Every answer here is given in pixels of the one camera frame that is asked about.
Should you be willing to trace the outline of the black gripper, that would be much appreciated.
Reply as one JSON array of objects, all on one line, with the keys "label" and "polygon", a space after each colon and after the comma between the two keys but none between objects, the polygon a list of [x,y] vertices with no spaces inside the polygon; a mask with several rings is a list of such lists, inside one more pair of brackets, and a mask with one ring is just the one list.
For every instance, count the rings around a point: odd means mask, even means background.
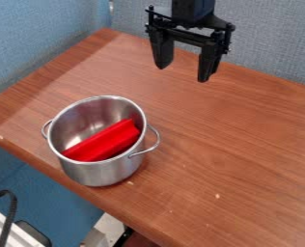
[{"label": "black gripper", "polygon": [[[225,34],[223,45],[224,53],[231,52],[232,34],[236,25],[215,14],[216,0],[172,0],[169,7],[150,5],[146,8],[150,19],[165,20],[172,27],[185,29],[209,28]],[[165,69],[173,62],[174,39],[164,29],[153,28],[149,33],[153,57],[160,69]],[[219,43],[206,44],[200,55],[198,81],[206,82],[217,72],[223,49]]]}]

